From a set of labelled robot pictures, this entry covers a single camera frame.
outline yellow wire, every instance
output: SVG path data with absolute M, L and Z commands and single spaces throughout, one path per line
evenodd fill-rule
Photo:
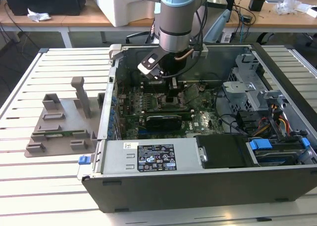
M 287 132 L 287 125 L 286 125 L 286 122 L 285 122 L 283 119 L 281 119 L 281 118 L 279 118 L 278 120 L 284 123 L 284 125 L 285 125 L 285 131 Z
M 267 126 L 265 126 L 263 129 L 261 129 L 259 132 L 257 132 L 254 136 L 257 136 L 258 134 L 262 133 L 263 131 L 265 131 L 266 129 L 268 129 L 271 125 L 268 124 Z

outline floor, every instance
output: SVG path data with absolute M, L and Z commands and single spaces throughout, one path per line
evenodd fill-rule
M 107 43 L 103 44 L 99 32 L 73 32 L 71 33 L 71 40 L 75 48 L 108 47 L 115 43 L 125 43 L 125 37 L 129 34 L 131 33 L 108 32 L 106 34 Z M 59 33 L 32 32 L 26 33 L 26 35 L 29 35 L 40 48 L 64 48 L 63 40 Z M 0 106 L 5 102 L 38 51 L 26 38 L 26 35 L 21 36 L 20 43 L 11 45 L 0 55 Z M 245 42 L 255 42 L 258 35 L 258 33 L 250 34 Z M 264 41 L 266 41 L 269 36 L 270 34 L 265 36 Z M 131 43 L 143 44 L 145 39 L 146 36 L 133 38 L 131 39 Z M 233 43 L 238 43 L 239 39 L 239 37 L 236 37 Z M 313 66 L 317 66 L 317 40 L 316 43 L 313 43 L 310 47 L 305 46 L 307 41 L 307 37 L 303 34 L 280 33 L 272 35 L 267 44 L 292 45 Z

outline white paper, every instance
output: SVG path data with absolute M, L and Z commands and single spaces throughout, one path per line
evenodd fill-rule
M 30 11 L 29 9 L 28 11 L 29 11 L 28 17 L 35 22 L 51 19 L 48 13 L 35 13 L 33 11 Z
M 303 4 L 301 3 L 300 5 L 298 5 L 295 10 L 299 11 L 299 12 L 303 12 L 306 13 L 310 8 L 312 8 L 313 6 L 310 4 Z

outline blue latch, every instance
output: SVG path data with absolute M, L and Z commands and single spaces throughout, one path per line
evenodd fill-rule
M 252 150 L 256 149 L 272 149 L 272 145 L 268 139 L 253 139 L 250 142 Z
M 309 149 L 311 143 L 308 141 L 307 138 L 302 138 L 302 143 L 304 144 L 306 150 Z
M 78 160 L 79 165 L 89 165 L 91 156 L 81 156 Z

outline white slatted table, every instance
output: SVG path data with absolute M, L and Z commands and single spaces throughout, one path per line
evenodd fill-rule
M 88 96 L 96 97 L 106 89 L 108 69 L 108 49 L 50 49 L 36 56 L 0 110 L 0 226 L 317 224 L 317 189 L 289 203 L 103 214 L 77 179 L 79 155 L 25 158 L 45 93 L 75 98 L 71 78 L 84 76 Z M 257 217 L 273 221 L 258 223 Z
M 287 49 L 283 45 L 263 46 L 263 48 L 317 112 L 317 70 L 295 49 Z M 269 74 L 265 73 L 264 76 L 271 87 L 277 90 L 278 86 Z

